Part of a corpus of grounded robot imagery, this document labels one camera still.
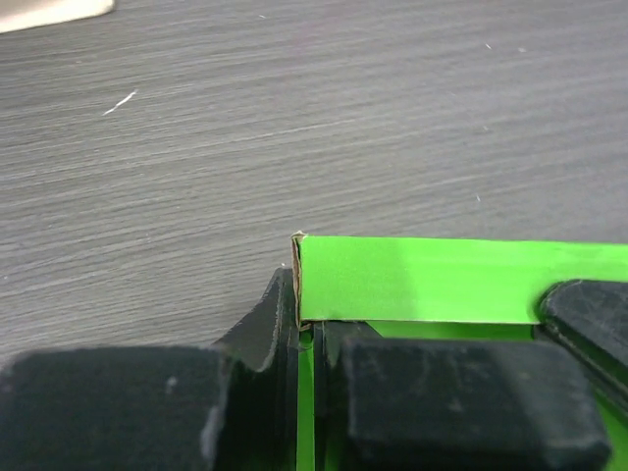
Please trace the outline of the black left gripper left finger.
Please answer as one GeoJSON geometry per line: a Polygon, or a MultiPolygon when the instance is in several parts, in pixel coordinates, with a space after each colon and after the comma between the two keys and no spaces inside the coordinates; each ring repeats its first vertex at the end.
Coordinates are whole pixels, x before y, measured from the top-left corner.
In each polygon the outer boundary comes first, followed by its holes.
{"type": "Polygon", "coordinates": [[[205,347],[29,351],[1,372],[5,470],[292,470],[292,273],[205,347]]]}

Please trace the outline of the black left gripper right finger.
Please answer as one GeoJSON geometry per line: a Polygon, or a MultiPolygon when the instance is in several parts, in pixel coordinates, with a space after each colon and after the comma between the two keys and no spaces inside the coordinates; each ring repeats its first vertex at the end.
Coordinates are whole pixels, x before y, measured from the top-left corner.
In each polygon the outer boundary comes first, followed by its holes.
{"type": "Polygon", "coordinates": [[[612,444],[580,365],[530,340],[313,332],[321,470],[602,470],[612,444]]]}

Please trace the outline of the green paper box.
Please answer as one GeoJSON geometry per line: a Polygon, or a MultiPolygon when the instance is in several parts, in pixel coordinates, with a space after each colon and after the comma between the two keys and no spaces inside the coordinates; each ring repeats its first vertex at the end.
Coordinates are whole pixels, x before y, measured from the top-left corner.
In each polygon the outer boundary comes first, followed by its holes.
{"type": "MultiPolygon", "coordinates": [[[[543,341],[534,339],[534,328],[541,323],[539,301],[551,286],[569,280],[627,284],[627,248],[614,243],[297,234],[292,247],[302,330],[300,470],[321,470],[315,431],[317,326],[363,323],[395,339],[543,341]]],[[[602,470],[623,470],[627,419],[589,383],[612,444],[602,470]]]]}

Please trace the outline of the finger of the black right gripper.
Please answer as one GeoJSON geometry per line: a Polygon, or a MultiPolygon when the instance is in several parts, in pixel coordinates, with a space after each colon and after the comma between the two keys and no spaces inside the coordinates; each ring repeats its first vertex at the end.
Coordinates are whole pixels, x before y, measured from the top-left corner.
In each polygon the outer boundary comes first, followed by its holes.
{"type": "Polygon", "coordinates": [[[597,392],[627,419],[627,284],[569,280],[538,304],[534,339],[557,344],[583,367],[597,392]]]}

